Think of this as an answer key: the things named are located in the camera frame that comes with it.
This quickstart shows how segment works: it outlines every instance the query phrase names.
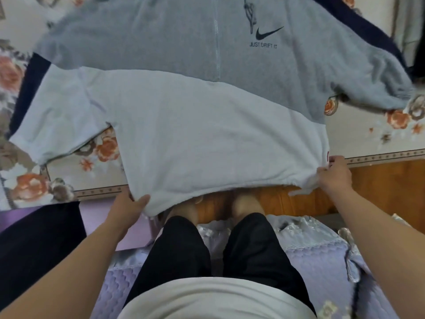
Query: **white sleeve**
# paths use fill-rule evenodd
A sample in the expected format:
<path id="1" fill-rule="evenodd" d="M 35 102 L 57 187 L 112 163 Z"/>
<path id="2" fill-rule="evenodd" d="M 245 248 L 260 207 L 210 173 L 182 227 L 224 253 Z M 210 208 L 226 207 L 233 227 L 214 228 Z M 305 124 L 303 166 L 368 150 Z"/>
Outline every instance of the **white sleeve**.
<path id="1" fill-rule="evenodd" d="M 23 118 L 19 117 L 19 127 L 9 140 L 39 165 L 72 153 L 109 127 L 106 110 L 90 100 L 80 69 L 50 65 L 27 102 L 26 112 L 14 113 Z"/>

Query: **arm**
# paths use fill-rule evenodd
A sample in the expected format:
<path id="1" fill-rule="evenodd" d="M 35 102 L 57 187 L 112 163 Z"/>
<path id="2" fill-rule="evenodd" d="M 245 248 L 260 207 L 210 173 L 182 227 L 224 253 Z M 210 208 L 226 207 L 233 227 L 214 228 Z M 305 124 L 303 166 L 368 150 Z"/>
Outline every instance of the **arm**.
<path id="1" fill-rule="evenodd" d="M 118 195 L 105 222 L 61 263 L 0 313 L 12 318 L 89 318 L 116 246 L 138 220 L 148 195 Z"/>
<path id="2" fill-rule="evenodd" d="M 424 318 L 425 235 L 357 194 L 344 157 L 331 157 L 329 169 L 317 172 L 394 310 L 401 318 Z"/>

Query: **black swoosh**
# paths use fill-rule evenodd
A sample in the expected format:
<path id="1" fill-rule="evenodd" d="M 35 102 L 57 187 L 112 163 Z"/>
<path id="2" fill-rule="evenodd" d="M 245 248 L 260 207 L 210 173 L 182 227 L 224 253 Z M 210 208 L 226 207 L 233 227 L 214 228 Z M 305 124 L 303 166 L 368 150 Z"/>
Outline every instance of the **black swoosh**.
<path id="1" fill-rule="evenodd" d="M 259 30 L 259 28 L 257 29 L 257 33 L 255 34 L 255 38 L 257 39 L 257 40 L 263 40 L 265 37 L 268 37 L 268 36 L 270 36 L 271 34 L 274 34 L 275 32 L 278 32 L 280 29 L 282 29 L 283 27 L 280 27 L 279 29 L 276 29 L 276 30 L 274 30 L 274 31 L 271 31 L 271 32 L 267 32 L 267 33 L 265 33 L 265 34 L 261 34 L 261 33 L 259 33 L 258 32 L 258 30 Z"/>

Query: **person's left hand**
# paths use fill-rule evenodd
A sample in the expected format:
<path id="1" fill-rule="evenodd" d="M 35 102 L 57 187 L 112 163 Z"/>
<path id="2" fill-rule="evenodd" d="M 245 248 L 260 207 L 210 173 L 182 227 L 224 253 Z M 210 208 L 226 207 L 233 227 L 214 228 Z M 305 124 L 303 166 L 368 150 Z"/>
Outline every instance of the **person's left hand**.
<path id="1" fill-rule="evenodd" d="M 139 219 L 141 212 L 149 203 L 149 195 L 144 195 L 138 201 L 133 201 L 128 188 L 125 188 L 114 200 L 110 208 L 105 225 L 120 232 L 121 239 L 124 238 L 128 229 Z"/>

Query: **zipper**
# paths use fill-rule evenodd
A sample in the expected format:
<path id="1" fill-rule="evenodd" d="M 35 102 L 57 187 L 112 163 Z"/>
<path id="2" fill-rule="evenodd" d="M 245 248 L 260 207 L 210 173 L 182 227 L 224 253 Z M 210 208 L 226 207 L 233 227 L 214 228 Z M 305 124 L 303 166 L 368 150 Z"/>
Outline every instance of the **zipper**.
<path id="1" fill-rule="evenodd" d="M 214 6 L 214 30 L 215 30 L 215 66 L 217 80 L 220 80 L 220 43 L 218 40 L 218 0 L 212 0 Z"/>

